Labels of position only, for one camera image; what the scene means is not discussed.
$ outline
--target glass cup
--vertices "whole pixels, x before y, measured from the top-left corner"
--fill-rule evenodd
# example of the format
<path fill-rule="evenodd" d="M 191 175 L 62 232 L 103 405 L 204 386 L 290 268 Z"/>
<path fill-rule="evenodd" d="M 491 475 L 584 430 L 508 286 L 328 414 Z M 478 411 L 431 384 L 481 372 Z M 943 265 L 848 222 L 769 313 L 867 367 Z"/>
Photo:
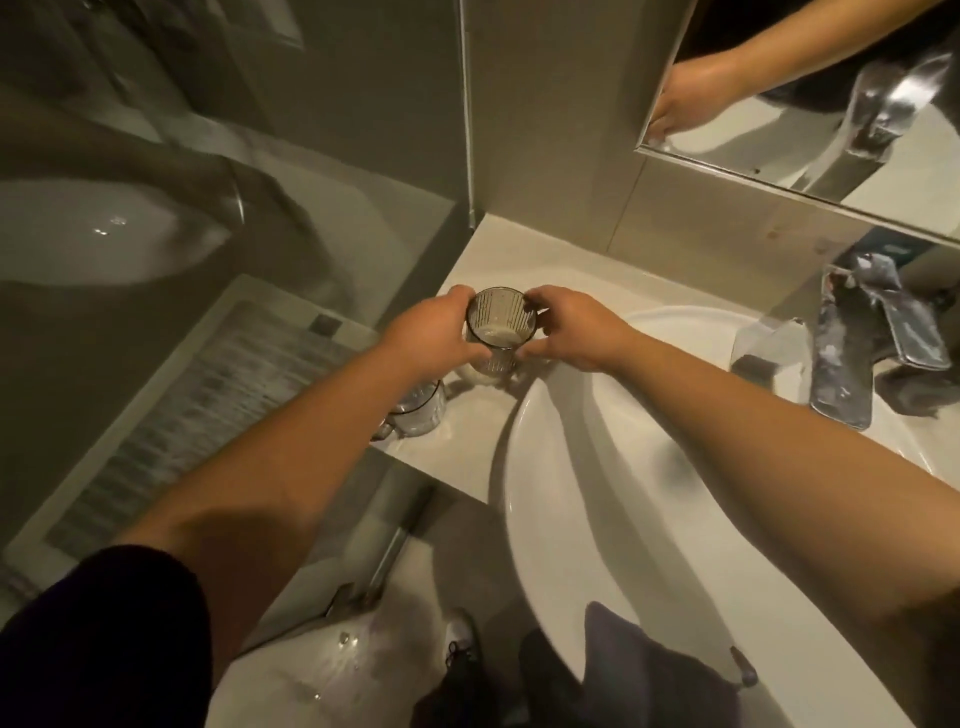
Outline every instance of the glass cup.
<path fill-rule="evenodd" d="M 388 420 L 405 437 L 419 437 L 440 424 L 446 412 L 442 381 L 431 381 L 410 390 L 391 411 Z"/>
<path fill-rule="evenodd" d="M 473 368 L 505 376 L 516 366 L 516 350 L 537 332 L 537 305 L 513 288 L 485 288 L 467 309 L 467 340 L 486 346 L 492 356 Z"/>

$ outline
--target shoe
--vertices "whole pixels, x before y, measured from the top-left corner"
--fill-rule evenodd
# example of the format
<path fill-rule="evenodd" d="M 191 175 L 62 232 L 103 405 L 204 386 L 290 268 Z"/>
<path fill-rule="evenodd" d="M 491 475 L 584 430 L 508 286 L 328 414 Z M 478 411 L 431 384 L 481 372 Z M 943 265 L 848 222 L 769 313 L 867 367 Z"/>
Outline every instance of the shoe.
<path fill-rule="evenodd" d="M 450 669 L 458 660 L 481 662 L 480 641 L 477 638 L 473 619 L 462 609 L 455 609 L 447 616 L 444 630 L 444 663 Z"/>

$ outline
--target faucet handle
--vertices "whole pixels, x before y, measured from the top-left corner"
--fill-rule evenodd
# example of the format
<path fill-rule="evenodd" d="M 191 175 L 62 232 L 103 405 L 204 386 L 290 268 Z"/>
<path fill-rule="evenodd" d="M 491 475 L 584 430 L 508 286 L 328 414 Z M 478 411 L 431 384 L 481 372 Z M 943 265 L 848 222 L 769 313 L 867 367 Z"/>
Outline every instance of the faucet handle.
<path fill-rule="evenodd" d="M 950 355 L 933 309 L 903 290 L 892 258 L 876 253 L 856 255 L 851 276 L 874 308 L 883 311 L 901 363 L 936 372 L 950 368 Z"/>

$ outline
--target reflected faucet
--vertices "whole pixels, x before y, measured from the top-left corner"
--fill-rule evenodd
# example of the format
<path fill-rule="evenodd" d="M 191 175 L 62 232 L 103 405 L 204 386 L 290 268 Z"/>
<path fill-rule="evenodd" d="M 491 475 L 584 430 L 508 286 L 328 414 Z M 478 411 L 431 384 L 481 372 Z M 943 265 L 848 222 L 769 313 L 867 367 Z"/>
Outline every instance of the reflected faucet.
<path fill-rule="evenodd" d="M 840 202 L 890 160 L 893 144 L 943 87 L 950 51 L 926 53 L 908 71 L 887 61 L 863 67 L 836 136 L 791 189 Z"/>
<path fill-rule="evenodd" d="M 817 301 L 816 312 L 770 318 L 737 333 L 731 371 L 772 386 L 784 366 L 803 366 L 801 400 L 832 420 L 863 430 L 873 418 L 874 365 L 895 357 L 919 370 L 950 368 L 932 307 L 903 289 L 887 255 L 849 254 L 826 266 L 782 308 Z"/>

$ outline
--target mirror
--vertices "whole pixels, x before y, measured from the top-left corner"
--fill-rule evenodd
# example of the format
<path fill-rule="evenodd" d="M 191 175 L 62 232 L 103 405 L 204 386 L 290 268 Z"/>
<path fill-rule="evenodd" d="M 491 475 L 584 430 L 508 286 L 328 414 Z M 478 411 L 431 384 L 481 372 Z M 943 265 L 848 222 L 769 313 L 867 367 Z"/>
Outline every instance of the mirror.
<path fill-rule="evenodd" d="M 960 237 L 960 0 L 700 0 L 641 149 Z"/>

